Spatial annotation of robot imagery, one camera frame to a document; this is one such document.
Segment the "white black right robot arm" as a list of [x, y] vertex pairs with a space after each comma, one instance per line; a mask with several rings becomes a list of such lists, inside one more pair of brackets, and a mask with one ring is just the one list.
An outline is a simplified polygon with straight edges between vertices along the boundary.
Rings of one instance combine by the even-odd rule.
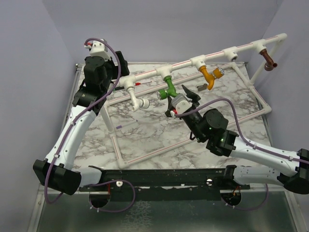
[[228, 120], [216, 109], [201, 115], [199, 110], [218, 101], [232, 102], [227, 98], [212, 100], [202, 106], [200, 97], [183, 87], [185, 94], [168, 97], [168, 117], [185, 122], [191, 140], [206, 143], [206, 149], [217, 156], [240, 158], [263, 165], [263, 168], [235, 167], [233, 172], [222, 176], [227, 189], [251, 183], [274, 184], [297, 194], [309, 192], [309, 152], [306, 149], [288, 151], [256, 143], [227, 128]]

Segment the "brown plastic faucet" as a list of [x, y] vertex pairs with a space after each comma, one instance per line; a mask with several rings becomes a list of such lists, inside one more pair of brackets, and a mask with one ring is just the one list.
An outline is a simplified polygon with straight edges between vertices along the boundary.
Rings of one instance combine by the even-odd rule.
[[259, 54], [265, 59], [264, 69], [267, 72], [272, 71], [274, 68], [276, 68], [278, 66], [278, 64], [276, 62], [274, 62], [274, 60], [268, 54], [268, 51], [267, 51], [266, 48], [261, 50]]

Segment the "white plastic faucet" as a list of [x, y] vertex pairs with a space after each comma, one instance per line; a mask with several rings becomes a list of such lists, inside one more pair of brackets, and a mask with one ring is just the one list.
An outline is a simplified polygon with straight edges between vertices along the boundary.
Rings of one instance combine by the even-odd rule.
[[132, 83], [124, 84], [124, 88], [126, 92], [130, 95], [130, 99], [132, 101], [132, 111], [135, 112], [139, 109], [147, 109], [150, 106], [150, 102], [148, 99], [139, 99], [135, 95], [135, 87]]

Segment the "red capped white pen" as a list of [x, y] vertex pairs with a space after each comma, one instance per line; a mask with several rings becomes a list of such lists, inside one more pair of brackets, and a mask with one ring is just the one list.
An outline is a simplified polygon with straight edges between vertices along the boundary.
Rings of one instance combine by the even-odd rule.
[[135, 83], [135, 86], [139, 86], [139, 85], [145, 85], [145, 84], [149, 84], [151, 83], [152, 81], [146, 81], [146, 82], [136, 82]]

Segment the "green black highlighter marker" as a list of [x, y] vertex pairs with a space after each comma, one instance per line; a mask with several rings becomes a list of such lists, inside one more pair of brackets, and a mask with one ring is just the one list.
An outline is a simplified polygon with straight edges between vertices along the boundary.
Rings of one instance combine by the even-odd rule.
[[124, 87], [116, 87], [116, 88], [114, 89], [114, 91], [123, 90], [123, 89], [124, 89]]

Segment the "small grey metal piece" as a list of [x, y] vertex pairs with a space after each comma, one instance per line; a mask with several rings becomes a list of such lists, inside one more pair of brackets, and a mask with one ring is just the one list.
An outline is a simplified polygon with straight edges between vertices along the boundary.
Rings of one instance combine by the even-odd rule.
[[208, 85], [207, 85], [207, 84], [203, 84], [203, 85], [197, 86], [197, 90], [198, 90], [199, 92], [204, 91], [204, 90], [207, 90], [207, 89], [208, 89]]

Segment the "green plastic faucet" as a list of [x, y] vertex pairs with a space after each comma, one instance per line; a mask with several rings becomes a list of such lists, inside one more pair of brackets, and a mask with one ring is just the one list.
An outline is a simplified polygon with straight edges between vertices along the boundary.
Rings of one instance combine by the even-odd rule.
[[158, 90], [158, 92], [157, 92], [158, 99], [164, 100], [167, 97], [175, 98], [178, 95], [178, 93], [176, 92], [176, 88], [172, 83], [172, 76], [168, 75], [168, 76], [164, 77], [163, 80], [167, 84], [168, 88]]

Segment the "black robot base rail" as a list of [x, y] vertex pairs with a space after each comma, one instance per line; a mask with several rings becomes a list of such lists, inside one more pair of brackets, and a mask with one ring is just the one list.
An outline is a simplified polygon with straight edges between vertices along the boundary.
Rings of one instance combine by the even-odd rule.
[[219, 201], [222, 190], [249, 185], [234, 180], [235, 165], [210, 169], [102, 170], [99, 185], [80, 187], [81, 192], [101, 193], [114, 202]]

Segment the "purple capped white pen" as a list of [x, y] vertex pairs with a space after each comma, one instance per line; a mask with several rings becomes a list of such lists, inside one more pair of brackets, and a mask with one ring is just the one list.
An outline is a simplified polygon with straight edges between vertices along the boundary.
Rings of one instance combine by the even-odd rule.
[[121, 129], [121, 128], [124, 128], [124, 127], [126, 127], [126, 126], [129, 126], [129, 125], [134, 124], [134, 123], [137, 123], [137, 122], [138, 122], [138, 120], [134, 119], [134, 120], [132, 120], [132, 121], [130, 121], [130, 122], [123, 123], [122, 125], [116, 126], [115, 129], [116, 129], [116, 130], [119, 130], [119, 129]]

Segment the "white PVC pipe frame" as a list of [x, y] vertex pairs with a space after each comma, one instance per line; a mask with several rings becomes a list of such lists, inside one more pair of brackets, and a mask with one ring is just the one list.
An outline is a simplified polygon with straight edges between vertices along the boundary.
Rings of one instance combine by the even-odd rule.
[[[119, 82], [116, 84], [116, 87], [124, 87], [124, 84], [129, 84], [129, 83], [132, 83], [133, 86], [135, 87], [136, 82], [140, 82], [143, 79], [152, 78], [155, 76], [160, 76], [162, 79], [164, 79], [164, 77], [168, 75], [172, 76], [173, 71], [181, 70], [187, 67], [195, 67], [198, 70], [201, 66], [205, 65], [207, 67], [208, 73], [212, 73], [213, 70], [218, 67], [221, 67], [223, 70], [226, 68], [232, 68], [242, 79], [246, 88], [250, 90], [250, 92], [256, 97], [258, 103], [260, 103], [262, 106], [262, 109], [257, 111], [256, 113], [252, 113], [240, 119], [240, 122], [245, 122], [255, 117], [266, 115], [270, 113], [272, 109], [269, 106], [269, 104], [266, 103], [266, 101], [260, 96], [258, 91], [253, 86], [256, 79], [258, 78], [258, 75], [261, 73], [262, 70], [264, 70], [265, 60], [262, 62], [258, 70], [255, 72], [252, 79], [247, 79], [245, 78], [245, 76], [243, 75], [243, 73], [240, 71], [240, 69], [238, 68], [236, 64], [238, 53], [253, 49], [259, 54], [261, 50], [266, 48], [268, 51], [268, 54], [272, 57], [272, 55], [276, 53], [276, 51], [281, 46], [281, 44], [285, 41], [286, 38], [287, 38], [287, 34], [281, 33], [271, 38], [260, 39], [260, 40], [253, 41], [248, 44], [241, 45], [241, 46], [229, 47], [229, 48], [223, 49], [220, 52], [215, 52], [215, 53], [211, 53], [208, 55], [200, 55], [200, 56], [193, 57], [183, 62], [179, 62], [175, 64], [166, 64], [166, 65], [157, 67], [147, 72], [142, 72], [139, 74], [130, 74], [128, 76], [120, 78]], [[196, 74], [178, 79], [176, 81], [172, 81], [172, 83], [173, 85], [181, 84], [181, 83], [193, 80], [198, 77], [204, 77], [203, 74], [199, 70], [198, 70], [198, 73]], [[148, 94], [148, 93], [153, 93], [155, 91], [158, 92], [158, 90], [162, 89], [163, 87], [168, 88], [165, 82], [162, 85], [149, 88], [145, 91], [135, 92], [135, 95], [137, 98], [141, 99], [141, 96]], [[117, 98], [117, 99], [106, 102], [106, 105], [104, 106], [104, 109], [101, 115], [107, 127], [110, 127], [112, 125], [112, 121], [108, 114], [108, 107], [111, 105], [120, 103], [120, 102], [124, 102], [126, 100], [130, 100], [129, 94], [125, 97]]]

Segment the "aluminium table edge frame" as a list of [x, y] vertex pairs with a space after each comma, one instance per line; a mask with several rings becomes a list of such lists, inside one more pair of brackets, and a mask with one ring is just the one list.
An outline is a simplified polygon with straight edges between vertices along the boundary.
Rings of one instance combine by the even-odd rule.
[[61, 126], [61, 132], [59, 135], [62, 134], [62, 131], [64, 130], [65, 128], [65, 125], [70, 117], [70, 111], [71, 111], [71, 108], [72, 108], [72, 102], [73, 102], [73, 99], [74, 99], [74, 94], [78, 88], [78, 83], [79, 83], [79, 80], [80, 80], [80, 75], [81, 75], [81, 72], [82, 72], [82, 69], [83, 69], [83, 64], [75, 64], [76, 66], [76, 70], [75, 70], [75, 77], [74, 77], [74, 81], [73, 81], [73, 85], [72, 85], [72, 88], [71, 88], [71, 92], [70, 92], [70, 97], [69, 97], [69, 101], [68, 101], [68, 104], [67, 104], [67, 108], [66, 108], [66, 111], [65, 111], [65, 117], [63, 119], [63, 122], [62, 122], [62, 126]]

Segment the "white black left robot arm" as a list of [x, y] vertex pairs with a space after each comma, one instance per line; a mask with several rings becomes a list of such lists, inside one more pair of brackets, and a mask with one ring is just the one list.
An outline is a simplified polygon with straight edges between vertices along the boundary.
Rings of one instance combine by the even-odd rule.
[[129, 75], [122, 52], [117, 51], [116, 55], [120, 61], [118, 66], [102, 55], [85, 58], [84, 79], [74, 95], [67, 123], [45, 159], [36, 160], [33, 164], [33, 170], [45, 189], [72, 195], [83, 186], [91, 185], [97, 191], [106, 187], [107, 179], [101, 175], [99, 168], [75, 171], [73, 163], [86, 131], [105, 103], [102, 97], [110, 84], [115, 83], [119, 76]]

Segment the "yellow plastic faucet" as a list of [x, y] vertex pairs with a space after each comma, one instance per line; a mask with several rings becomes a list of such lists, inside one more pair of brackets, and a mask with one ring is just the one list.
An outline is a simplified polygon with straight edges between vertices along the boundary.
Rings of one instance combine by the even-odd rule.
[[207, 67], [205, 65], [201, 66], [198, 70], [203, 74], [206, 82], [208, 83], [208, 90], [211, 90], [213, 88], [216, 79], [220, 79], [225, 74], [224, 70], [221, 67], [214, 69], [212, 73], [208, 73]]

